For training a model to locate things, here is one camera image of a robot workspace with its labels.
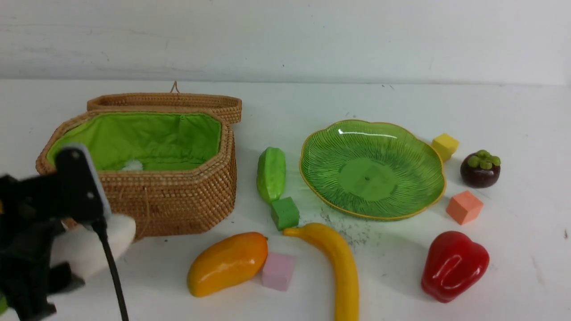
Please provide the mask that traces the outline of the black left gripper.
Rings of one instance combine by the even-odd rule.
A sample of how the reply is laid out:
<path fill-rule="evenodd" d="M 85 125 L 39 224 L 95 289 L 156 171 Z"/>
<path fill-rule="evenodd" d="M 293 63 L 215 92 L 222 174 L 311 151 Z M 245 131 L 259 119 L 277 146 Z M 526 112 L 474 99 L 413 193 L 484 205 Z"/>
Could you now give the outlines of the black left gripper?
<path fill-rule="evenodd" d="M 1 292 L 21 321 L 55 314 L 48 295 L 85 285 L 69 262 L 50 267 L 52 244 L 61 229 L 53 214 L 59 191 L 57 175 L 1 177 Z"/>

